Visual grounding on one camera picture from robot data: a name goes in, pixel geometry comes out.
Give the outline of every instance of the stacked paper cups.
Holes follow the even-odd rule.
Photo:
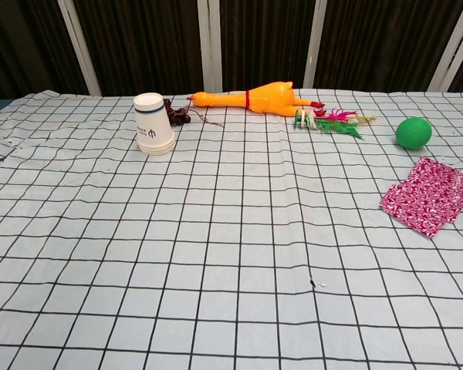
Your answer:
[[[163,96],[147,92],[133,98],[137,144],[146,154],[164,154],[175,147],[174,132],[163,104]]]

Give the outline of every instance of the cat toy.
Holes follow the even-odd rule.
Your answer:
[[[163,100],[163,103],[164,103],[164,108],[167,111],[168,120],[170,121],[170,124],[172,126],[182,126],[184,123],[189,123],[191,121],[191,117],[188,115],[188,112],[191,111],[197,114],[202,122],[223,127],[222,123],[209,122],[205,116],[202,116],[199,112],[193,109],[189,109],[188,107],[180,108],[176,110],[171,108],[171,100],[169,99]]]
[[[197,92],[188,99],[195,106],[239,106],[255,113],[274,113],[287,117],[295,115],[295,106],[324,106],[322,103],[296,98],[292,86],[293,82],[273,82],[239,94]]]
[[[358,116],[357,112],[333,111],[327,116],[323,109],[305,110],[297,109],[293,127],[319,130],[321,133],[345,133],[347,135],[362,139],[357,131],[357,126],[364,126],[376,119],[375,116]]]

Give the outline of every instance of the dark background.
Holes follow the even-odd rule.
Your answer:
[[[105,96],[203,89],[195,0],[75,0]],[[315,2],[220,0],[223,90],[302,87]],[[332,0],[315,88],[425,91],[463,0]],[[57,1],[0,0],[0,99],[87,94]],[[463,63],[450,91],[463,92]]]

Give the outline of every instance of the green ball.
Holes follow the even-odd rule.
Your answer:
[[[431,124],[420,117],[406,118],[396,129],[396,142],[409,150],[421,149],[431,136]]]

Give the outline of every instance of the blue stripe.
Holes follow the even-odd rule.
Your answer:
[[[134,107],[135,111],[141,114],[151,114],[151,113],[156,113],[159,112],[164,108],[164,105],[160,106],[159,108],[153,109],[153,110],[139,110],[136,107]]]

